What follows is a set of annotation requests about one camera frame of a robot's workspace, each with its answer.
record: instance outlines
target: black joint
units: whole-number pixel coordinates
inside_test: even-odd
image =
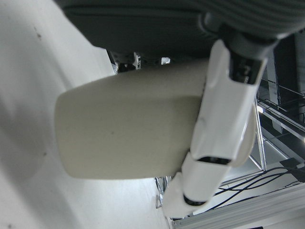
[[[205,204],[205,201],[192,201],[190,199],[188,199],[185,195],[183,195],[184,197],[184,201],[191,206],[201,206],[203,204]]]
[[[240,83],[255,84],[263,61],[245,58],[233,51],[230,53],[230,78]]]
[[[220,164],[220,165],[227,165],[231,162],[231,160],[226,159],[226,158],[212,157],[212,156],[205,156],[203,158],[200,158],[198,161],[215,163],[215,164]]]

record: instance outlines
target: white surface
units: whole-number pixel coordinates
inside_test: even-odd
[[[67,172],[97,179],[175,175],[191,144],[207,63],[120,73],[62,94],[55,133]]]
[[[51,0],[0,1],[0,228],[168,228],[153,179],[73,179],[53,130],[57,96],[113,73]]]

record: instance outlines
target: metal frame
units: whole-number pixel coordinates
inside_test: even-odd
[[[235,229],[279,214],[304,209],[305,184],[295,185],[172,222],[174,229]]]

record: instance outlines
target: white floor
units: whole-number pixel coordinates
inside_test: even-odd
[[[61,166],[56,98],[113,74],[105,50],[52,0],[0,0],[0,21],[0,229],[169,228],[153,179],[80,180]]]

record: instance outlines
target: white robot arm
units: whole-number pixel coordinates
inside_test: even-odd
[[[163,196],[163,210],[171,218],[183,218],[209,201],[231,164],[237,160],[252,103],[266,64],[258,69],[241,60],[232,80],[232,54],[222,40],[211,51],[201,109],[194,128],[190,152]],[[249,83],[252,74],[254,80]]]

